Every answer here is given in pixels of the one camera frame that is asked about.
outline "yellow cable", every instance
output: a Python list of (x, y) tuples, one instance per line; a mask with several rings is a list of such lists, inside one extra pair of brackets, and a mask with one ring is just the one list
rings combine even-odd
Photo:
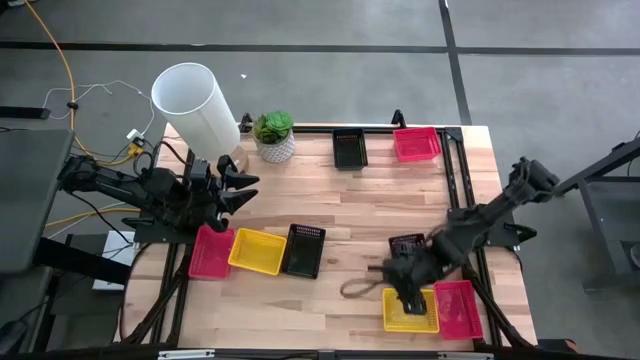
[[(49, 31), (49, 28), (47, 28), (47, 25), (45, 25), (44, 21), (42, 21), (42, 19), (40, 18), (40, 16), (38, 15), (38, 13), (36, 12), (36, 10), (33, 8), (33, 6), (31, 6), (31, 4), (29, 4), (29, 0), (25, 0), (25, 5), (27, 6), (27, 8), (29, 8), (29, 10), (31, 11), (31, 14), (33, 14), (33, 17), (36, 18), (36, 20), (38, 21), (38, 23), (40, 23), (40, 26), (42, 27), (42, 30), (44, 30), (45, 33), (47, 33), (47, 36), (49, 37), (49, 40), (51, 40), (51, 42), (53, 43), (53, 46), (56, 47), (56, 50), (58, 50), (58, 54), (60, 55), (60, 58), (62, 59), (62, 63), (64, 64), (64, 68), (67, 70), (67, 75), (69, 76), (69, 88), (71, 88), (71, 102), (75, 103), (76, 102), (76, 89), (75, 89), (75, 84), (73, 82), (73, 75), (71, 74), (71, 68), (69, 67), (69, 63), (67, 62), (67, 58), (64, 56), (64, 53), (62, 52), (62, 49), (60, 49), (60, 46), (58, 45), (58, 42), (56, 41), (56, 39), (53, 37), (53, 35), (51, 34), (51, 32)], [(75, 110), (71, 109), (71, 114), (70, 114), (70, 118), (71, 118), (71, 130), (75, 130)], [(85, 152), (85, 154), (93, 156), (93, 154), (87, 150), (87, 148), (82, 144), (82, 142), (80, 142), (80, 139), (76, 136), (75, 137), (76, 142), (78, 143), (78, 145), (80, 146), (80, 148), (82, 149), (82, 151)], [(108, 162), (108, 161), (100, 161), (97, 160), (97, 162), (99, 164), (105, 165), (105, 166), (114, 166), (114, 165), (119, 165), (119, 164), (123, 164), (129, 160), (133, 159), (133, 156), (127, 156), (122, 160), (116, 161), (116, 162)]]
[[(138, 209), (127, 209), (127, 208), (115, 208), (115, 209), (102, 210), (102, 211), (100, 211), (100, 214), (107, 214), (107, 213), (111, 213), (111, 212), (136, 212), (137, 213), (137, 212), (140, 212), (140, 210), (138, 210)], [(70, 217), (68, 217), (66, 219), (52, 221), (50, 223), (47, 223), (47, 225), (45, 225), (44, 227), (60, 225), (60, 224), (64, 224), (64, 223), (69, 222), (69, 221), (73, 221), (75, 219), (79, 219), (81, 217), (95, 216), (95, 215), (98, 215), (98, 213), (96, 213), (95, 211), (87, 211), (85, 213), (81, 213), (81, 214), (70, 216)]]

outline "butcher block table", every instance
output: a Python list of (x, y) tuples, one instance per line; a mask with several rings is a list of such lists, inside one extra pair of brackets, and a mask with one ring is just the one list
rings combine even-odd
[[(484, 126), (462, 130), (475, 198), (486, 203), (501, 192), (489, 130)], [(188, 147), (170, 125), (164, 139), (186, 157)], [(389, 285), (358, 299), (344, 299), (339, 293), (347, 280), (380, 277), (368, 273), (367, 266), (379, 265), (390, 256), (389, 237), (428, 233), (445, 221), (450, 204), (443, 157), (398, 163), (392, 135), (366, 134), (369, 166), (338, 171), (330, 133), (295, 133), (295, 142), (291, 159), (271, 164), (257, 154), (251, 136), (242, 135), (241, 146), (249, 158), (247, 173), (260, 177), (252, 186), (259, 194), (229, 217), (230, 227), (284, 237), (292, 223), (326, 229), (318, 278), (271, 276), (233, 267), (224, 281), (191, 279), (179, 347), (472, 350), (471, 340), (385, 332), (381, 294)], [(455, 147), (451, 149), (454, 171), (459, 174)], [(184, 169), (166, 147), (157, 166), (177, 174)], [(135, 266), (125, 298), (124, 336), (158, 297), (167, 251), (168, 245), (151, 245)], [(535, 343), (518, 260), (500, 248), (487, 248), (486, 258), (496, 302), (520, 333)], [(460, 278), (459, 271), (450, 276)], [(169, 332), (174, 302), (175, 294), (167, 307), (161, 341)], [(486, 312), (479, 298), (476, 302), (489, 341)]]

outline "black basket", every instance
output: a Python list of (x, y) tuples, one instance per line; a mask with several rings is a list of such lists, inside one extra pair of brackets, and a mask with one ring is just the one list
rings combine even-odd
[(394, 236), (389, 238), (389, 247), (391, 248), (391, 257), (409, 256), (416, 249), (426, 245), (424, 234), (411, 234)]
[(360, 170), (368, 165), (362, 129), (333, 130), (333, 160), (338, 170)]
[(280, 271), (316, 279), (326, 233), (324, 229), (291, 224)]

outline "plastic basket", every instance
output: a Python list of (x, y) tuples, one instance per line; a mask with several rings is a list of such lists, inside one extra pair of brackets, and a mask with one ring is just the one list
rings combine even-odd
[(432, 127), (396, 130), (393, 138), (400, 162), (429, 160), (442, 152), (438, 134)]
[(435, 334), (440, 330), (436, 297), (433, 290), (422, 289), (420, 291), (427, 303), (425, 315), (405, 314), (396, 290), (389, 288), (382, 291), (382, 315), (385, 331)]
[(362, 129), (333, 130), (333, 160), (338, 170), (360, 170), (368, 165)]
[(280, 273), (287, 239), (249, 229), (238, 229), (229, 264), (269, 275)]
[(389, 238), (391, 257), (409, 256), (417, 248), (424, 247), (426, 240), (424, 234), (401, 235)]
[(434, 289), (442, 337), (445, 340), (482, 338), (482, 323), (471, 282), (437, 282)]
[(227, 260), (234, 235), (234, 229), (217, 233), (209, 225), (200, 226), (189, 265), (189, 276), (207, 280), (226, 278), (231, 268)]
[(291, 224), (281, 271), (290, 275), (316, 279), (326, 230)]

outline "concrete floor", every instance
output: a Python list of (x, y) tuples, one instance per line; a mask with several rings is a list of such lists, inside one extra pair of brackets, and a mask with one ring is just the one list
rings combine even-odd
[[(458, 46), (637, 48), (640, 3), (623, 0), (449, 0)], [(59, 41), (231, 45), (445, 46), (437, 0), (43, 0), (36, 5)], [(0, 17), (0, 40), (45, 41), (26, 9)], [(40, 106), (66, 87), (53, 51), (0, 50), (0, 103)], [(239, 117), (286, 109), (300, 122), (460, 124), (447, 54), (166, 53), (67, 51), (76, 83), (124, 80), (149, 93), (166, 67), (194, 61), (216, 74)], [(640, 62), (615, 56), (461, 55), (474, 125), (490, 128), (503, 182), (525, 155), (566, 178), (630, 140), (640, 121)], [(148, 102), (115, 85), (80, 102), (77, 132), (95, 151), (117, 152), (149, 119)], [(49, 107), (64, 113), (67, 95)], [(164, 128), (158, 117), (148, 137)], [(67, 121), (1, 121), (2, 126), (66, 127)], [(640, 163), (632, 173), (640, 173)], [(96, 205), (113, 202), (86, 196)], [(60, 194), (51, 219), (86, 211)], [(536, 332), (571, 338), (586, 353), (638, 357), (638, 293), (585, 295), (581, 283), (611, 271), (577, 193), (516, 212), (539, 232), (521, 257)], [(104, 232), (87, 220), (75, 233)]]

